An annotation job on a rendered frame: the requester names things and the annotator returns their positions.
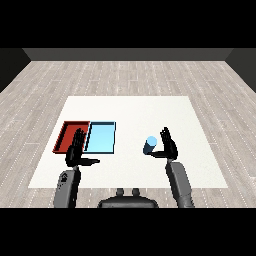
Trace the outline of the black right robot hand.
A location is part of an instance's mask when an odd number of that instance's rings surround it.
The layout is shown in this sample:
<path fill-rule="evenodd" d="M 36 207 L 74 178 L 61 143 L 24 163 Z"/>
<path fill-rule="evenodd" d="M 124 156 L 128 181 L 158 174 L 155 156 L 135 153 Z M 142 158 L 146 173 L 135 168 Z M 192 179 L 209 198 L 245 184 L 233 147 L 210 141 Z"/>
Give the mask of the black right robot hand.
<path fill-rule="evenodd" d="M 160 132 L 164 150 L 148 152 L 148 155 L 151 155 L 155 158 L 166 158 L 170 160 L 176 160 L 178 157 L 178 149 L 175 142 L 171 138 L 171 134 L 167 127 L 164 127 Z"/>

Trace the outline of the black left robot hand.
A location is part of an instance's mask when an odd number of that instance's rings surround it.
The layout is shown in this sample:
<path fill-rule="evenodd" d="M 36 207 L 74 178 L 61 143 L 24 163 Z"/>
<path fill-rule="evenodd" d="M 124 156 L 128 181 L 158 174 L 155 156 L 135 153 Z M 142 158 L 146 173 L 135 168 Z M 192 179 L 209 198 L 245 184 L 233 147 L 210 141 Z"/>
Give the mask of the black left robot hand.
<path fill-rule="evenodd" d="M 72 144 L 68 147 L 65 162 L 68 167 L 91 166 L 99 163 L 99 159 L 82 158 L 86 133 L 78 128 L 74 133 Z"/>

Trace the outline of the red open box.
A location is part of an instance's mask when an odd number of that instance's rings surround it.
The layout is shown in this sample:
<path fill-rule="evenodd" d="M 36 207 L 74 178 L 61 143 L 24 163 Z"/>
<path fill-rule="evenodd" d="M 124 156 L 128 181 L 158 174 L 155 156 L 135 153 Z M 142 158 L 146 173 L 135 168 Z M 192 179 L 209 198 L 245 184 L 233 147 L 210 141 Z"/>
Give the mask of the red open box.
<path fill-rule="evenodd" d="M 52 150 L 55 154 L 65 154 L 72 144 L 75 132 L 81 129 L 84 133 L 88 132 L 89 121 L 65 121 L 57 137 L 55 146 Z"/>

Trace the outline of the blue can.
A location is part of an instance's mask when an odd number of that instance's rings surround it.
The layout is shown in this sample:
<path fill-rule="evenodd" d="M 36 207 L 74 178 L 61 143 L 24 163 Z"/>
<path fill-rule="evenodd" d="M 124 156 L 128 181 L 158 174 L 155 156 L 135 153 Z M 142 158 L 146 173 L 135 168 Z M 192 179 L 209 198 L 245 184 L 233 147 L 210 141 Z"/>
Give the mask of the blue can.
<path fill-rule="evenodd" d="M 155 146 L 157 145 L 157 139 L 154 136 L 149 136 L 144 144 L 143 147 L 143 153 L 147 155 L 148 153 L 151 153 Z"/>

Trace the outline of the light blue open box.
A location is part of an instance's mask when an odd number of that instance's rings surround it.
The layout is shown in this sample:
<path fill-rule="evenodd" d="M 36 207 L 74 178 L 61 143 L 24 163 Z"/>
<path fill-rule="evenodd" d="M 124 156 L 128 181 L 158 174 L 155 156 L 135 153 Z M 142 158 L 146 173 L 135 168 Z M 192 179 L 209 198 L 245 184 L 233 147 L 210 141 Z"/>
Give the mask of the light blue open box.
<path fill-rule="evenodd" d="M 116 123 L 114 121 L 92 121 L 86 136 L 85 154 L 113 154 Z"/>

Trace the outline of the dark grey robot body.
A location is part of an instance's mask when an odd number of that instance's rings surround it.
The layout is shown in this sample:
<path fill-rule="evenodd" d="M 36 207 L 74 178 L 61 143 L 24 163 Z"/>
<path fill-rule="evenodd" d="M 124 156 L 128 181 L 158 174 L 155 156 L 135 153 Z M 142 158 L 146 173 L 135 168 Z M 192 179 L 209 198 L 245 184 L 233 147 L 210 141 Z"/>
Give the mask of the dark grey robot body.
<path fill-rule="evenodd" d="M 131 196 L 125 196 L 124 189 L 118 188 L 116 195 L 101 200 L 98 208 L 158 208 L 158 204 L 155 200 L 142 197 L 138 188 L 132 189 Z"/>

